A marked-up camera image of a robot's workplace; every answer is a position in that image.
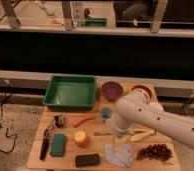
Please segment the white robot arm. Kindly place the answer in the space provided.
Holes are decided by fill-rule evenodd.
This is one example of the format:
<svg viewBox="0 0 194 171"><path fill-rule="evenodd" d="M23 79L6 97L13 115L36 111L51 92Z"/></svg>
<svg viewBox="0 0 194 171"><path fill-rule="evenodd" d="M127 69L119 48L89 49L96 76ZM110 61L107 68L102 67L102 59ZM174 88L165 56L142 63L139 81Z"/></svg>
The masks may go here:
<svg viewBox="0 0 194 171"><path fill-rule="evenodd" d="M138 123L194 149L194 119L158 110L149 105L150 99L143 88L135 88L121 97L112 116L113 132L127 134L132 124Z"/></svg>

